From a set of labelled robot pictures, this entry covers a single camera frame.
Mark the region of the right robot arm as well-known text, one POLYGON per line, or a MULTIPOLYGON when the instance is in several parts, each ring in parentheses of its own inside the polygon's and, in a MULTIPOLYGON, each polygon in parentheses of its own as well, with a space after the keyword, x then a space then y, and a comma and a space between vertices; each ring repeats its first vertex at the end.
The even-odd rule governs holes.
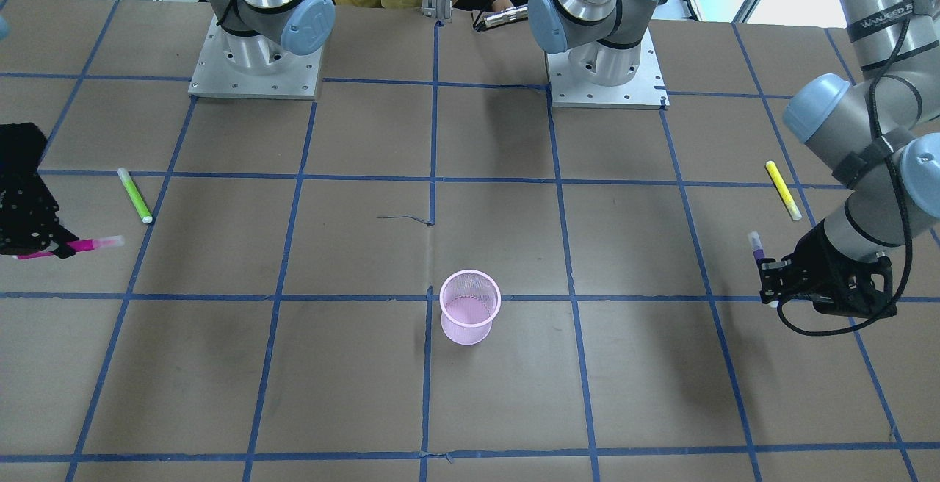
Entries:
MULTIPOLYGON (((200 99, 314 100, 322 48, 336 20, 332 0, 208 0, 209 27, 189 93, 200 99)), ((2 126, 4 255, 64 259, 98 245, 61 224, 38 174, 47 136, 33 123, 2 126)))

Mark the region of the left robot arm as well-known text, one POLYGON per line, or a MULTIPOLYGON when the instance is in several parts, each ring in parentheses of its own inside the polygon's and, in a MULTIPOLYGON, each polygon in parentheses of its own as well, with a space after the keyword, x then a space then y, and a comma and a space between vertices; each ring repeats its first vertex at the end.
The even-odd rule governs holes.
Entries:
MULTIPOLYGON (((659 0, 528 0, 547 54, 568 54, 599 86, 627 83, 659 0)), ((820 314, 862 325, 893 317, 912 265, 913 238, 938 221, 938 135, 914 128, 938 117, 934 0, 840 0, 863 80, 827 73, 784 110, 793 136, 850 191, 842 207, 776 260, 752 249, 762 302, 783 314, 806 299, 820 314)))

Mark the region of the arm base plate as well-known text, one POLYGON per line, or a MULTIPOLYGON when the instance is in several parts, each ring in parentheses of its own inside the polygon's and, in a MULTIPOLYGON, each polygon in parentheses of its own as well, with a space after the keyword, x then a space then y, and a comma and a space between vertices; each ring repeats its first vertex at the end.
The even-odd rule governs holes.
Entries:
POLYGON ((293 54, 258 35, 229 34, 211 18, 188 93, 211 99, 314 101, 325 50, 293 54))
POLYGON ((660 109, 670 106, 647 29, 638 46, 617 50, 598 43, 547 54, 552 104, 564 108, 660 109))

